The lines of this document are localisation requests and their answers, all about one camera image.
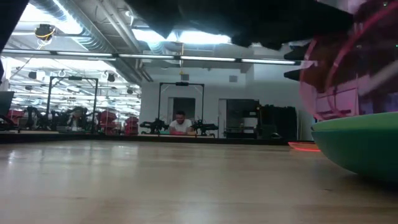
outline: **fluorescent light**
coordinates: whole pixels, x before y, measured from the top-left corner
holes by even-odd
[[[272,65],[294,65],[296,62],[288,60],[267,60],[267,59],[242,59],[243,63],[263,63]]]
[[[172,32],[167,39],[164,39],[161,35],[153,30],[133,29],[132,32],[137,40],[145,42],[177,41],[177,36],[174,32]]]
[[[88,60],[105,60],[105,61],[110,61],[114,62],[116,61],[116,58],[98,58],[98,57],[89,57],[87,58]]]
[[[228,44],[231,42],[231,39],[225,35],[214,35],[193,30],[182,32],[179,39],[177,39],[177,36],[174,32],[172,32],[166,39],[164,39],[161,35],[153,30],[133,29],[132,32],[134,33],[134,36],[137,40],[149,43],[163,41],[180,41],[186,44]]]
[[[35,35],[34,32],[12,32],[11,35]]]
[[[184,31],[179,41],[186,44],[228,44],[231,39],[225,35],[208,34],[201,31]]]
[[[36,55],[49,55],[51,52],[48,50],[19,50],[19,49],[4,49],[2,54],[36,54]]]
[[[32,96],[32,97],[48,97],[49,95],[46,93],[14,93],[14,96]],[[73,97],[85,100],[92,100],[93,96],[86,95],[73,95],[73,94],[51,94],[51,97]],[[134,95],[130,96],[97,96],[97,100],[131,100],[131,101],[139,101],[138,98]]]
[[[95,88],[95,86],[94,87],[92,87],[92,86],[80,86],[80,88]],[[98,88],[99,89],[103,89],[103,90],[117,89],[116,87],[113,87],[113,86],[99,86]]]
[[[182,60],[205,60],[214,62],[234,62],[235,58],[218,58],[218,57],[196,57],[196,56],[181,56]]]
[[[136,54],[120,54],[124,58],[142,58],[142,59],[174,59],[172,55],[136,55]]]
[[[91,52],[57,52],[59,55],[66,56],[86,56],[86,57],[112,57],[112,54],[107,53],[91,53]]]

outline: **pipe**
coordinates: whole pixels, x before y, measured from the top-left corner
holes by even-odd
[[[139,49],[137,48],[137,46],[134,45],[134,42],[117,25],[116,21],[112,18],[111,14],[108,12],[108,10],[106,10],[104,4],[100,0],[95,0],[95,3],[97,3],[98,7],[102,10],[105,17],[108,19],[108,21],[110,21],[110,23],[112,24],[114,29],[116,29],[118,34],[122,37],[122,39],[125,41],[125,43],[130,47],[130,49],[132,49],[133,52],[139,52]]]
[[[113,14],[113,17],[116,19],[117,22],[119,22],[119,25],[121,28],[124,30],[126,35],[128,36],[129,40],[132,42],[134,46],[136,46],[137,51],[140,52],[139,48],[139,42],[132,33],[131,27],[127,27],[127,25],[124,23],[123,19],[120,17],[119,12],[116,10],[116,8],[110,3],[109,0],[104,0],[103,3],[105,6],[109,9],[110,13]]]
[[[84,46],[89,51],[117,52],[116,48],[112,46],[112,44],[106,39],[100,30],[73,1],[31,0],[30,3],[37,9],[40,9],[44,13],[50,14],[59,21],[67,21],[68,16],[65,14],[65,11],[62,10],[54,1],[59,3],[59,5],[61,5],[72,16],[72,18],[82,26],[83,32],[81,35],[90,37],[74,38],[76,42]],[[125,61],[117,60],[115,62],[107,63],[114,66],[126,81],[138,84],[140,84],[142,81],[142,77],[138,74],[138,72],[134,69],[131,69],[131,67]]]
[[[124,21],[119,16],[119,12],[115,9],[115,7],[112,6],[112,4],[108,0],[104,0],[104,1],[95,0],[95,2],[97,3],[98,7],[102,10],[102,12],[105,15],[105,17],[107,18],[107,20],[116,29],[116,31],[122,37],[122,39],[125,41],[125,43],[127,43],[127,45],[130,47],[130,49],[133,52],[140,52],[141,50],[139,48],[138,40],[135,38],[134,34],[132,33],[132,30],[129,29],[125,25]],[[116,21],[113,19],[112,15],[108,12],[106,7],[109,9],[110,13],[113,15],[113,17],[116,19]],[[137,71],[148,82],[153,82],[153,79],[149,75],[146,75],[146,74],[144,75],[141,69],[137,69]]]

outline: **exposed ductwork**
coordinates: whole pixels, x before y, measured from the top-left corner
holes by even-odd
[[[50,14],[60,22],[74,19],[83,29],[82,37],[74,37],[73,40],[92,52],[116,52],[106,37],[98,30],[92,21],[81,9],[70,0],[30,0],[30,3],[44,13]],[[123,59],[107,62],[120,71],[120,74],[128,82],[140,84],[142,73],[126,63]]]

